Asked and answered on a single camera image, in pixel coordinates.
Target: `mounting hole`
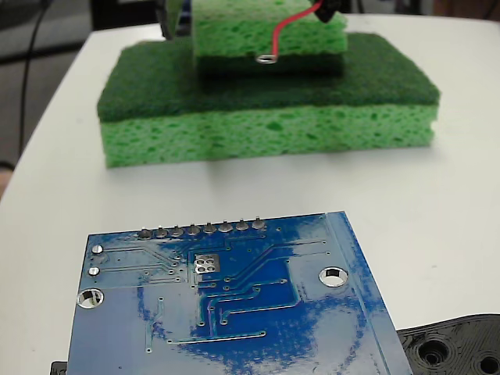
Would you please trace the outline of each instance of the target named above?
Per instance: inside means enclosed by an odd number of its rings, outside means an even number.
[[[330,288],[338,288],[347,283],[348,274],[342,268],[327,267],[320,272],[320,281]]]
[[[449,350],[445,343],[430,340],[420,346],[419,356],[427,365],[437,366],[448,359]]]
[[[104,301],[104,294],[98,289],[85,289],[77,297],[77,304],[82,309],[95,309]]]
[[[500,370],[500,363],[496,358],[486,357],[480,362],[479,367],[484,373],[497,373]]]

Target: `blue circuit board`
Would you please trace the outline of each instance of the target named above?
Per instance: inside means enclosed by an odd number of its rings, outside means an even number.
[[[69,375],[411,374],[344,213],[88,238]]]

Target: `red wire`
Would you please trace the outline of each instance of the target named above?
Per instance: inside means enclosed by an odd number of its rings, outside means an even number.
[[[285,26],[287,26],[288,24],[290,24],[292,22],[295,22],[296,20],[300,20],[301,18],[303,18],[305,16],[308,16],[311,13],[314,13],[316,10],[318,10],[319,8],[321,8],[322,4],[323,4],[323,0],[319,0],[311,8],[305,10],[304,12],[297,13],[294,16],[289,17],[289,18],[281,21],[276,26],[276,28],[274,29],[274,32],[273,32],[273,55],[275,55],[276,58],[278,57],[278,53],[280,51],[279,44],[280,44],[280,32],[281,32],[281,30],[283,30],[283,28]]]

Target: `sponge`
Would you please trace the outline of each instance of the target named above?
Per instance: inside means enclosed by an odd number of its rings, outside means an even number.
[[[98,104],[107,165],[429,145],[438,89],[382,37],[348,43],[342,77],[216,84],[189,38],[124,50]]]
[[[280,63],[262,65],[275,26],[304,11],[306,0],[210,0],[192,3],[194,52],[204,77],[276,73],[341,73],[347,50],[347,20],[339,12],[329,23],[314,14],[286,26],[280,35]]]

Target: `black cable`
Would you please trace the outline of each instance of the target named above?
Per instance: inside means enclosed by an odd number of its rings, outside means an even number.
[[[358,0],[358,10],[360,13],[364,13],[365,12],[365,6],[363,4],[363,0]]]
[[[500,0],[493,0],[493,2],[491,2],[490,9],[488,9],[487,12],[484,14],[483,18],[485,20],[489,20],[491,18],[493,12],[495,11],[495,9],[497,9],[498,4],[500,4]]]
[[[21,105],[20,105],[20,135],[19,135],[19,157],[23,153],[24,149],[24,128],[26,127],[26,91],[28,85],[28,76],[30,75],[30,64],[31,58],[33,56],[34,42],[37,39],[38,29],[40,28],[41,21],[44,18],[45,12],[48,9],[48,4],[42,5],[40,12],[38,13],[37,21],[34,25],[33,33],[31,34],[30,45],[28,47],[26,62],[24,63],[24,73],[23,73],[23,86],[21,87]]]

